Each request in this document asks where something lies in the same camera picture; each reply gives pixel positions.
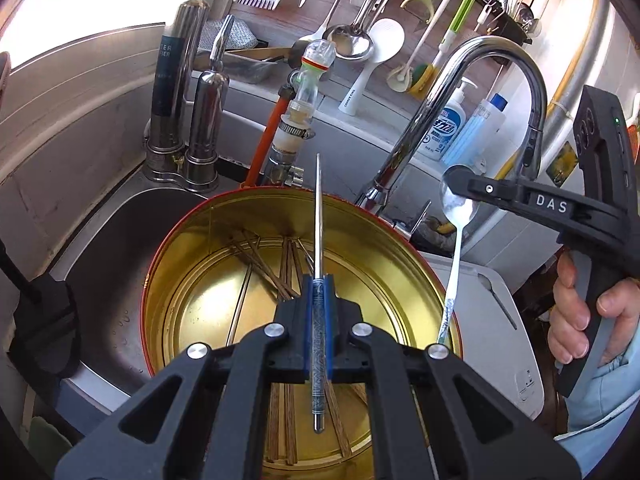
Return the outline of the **person right hand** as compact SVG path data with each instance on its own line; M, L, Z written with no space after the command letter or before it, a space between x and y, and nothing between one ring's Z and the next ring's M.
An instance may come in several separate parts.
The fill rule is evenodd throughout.
M548 345L560 363L581 359L589 350L586 328L590 310L576 289L578 272L569 252L563 252L556 266L558 278L553 286L555 306L550 313ZM622 354L639 325L639 282L625 278L604 292L597 301L602 318L614 320L608 345L600 365L608 364Z

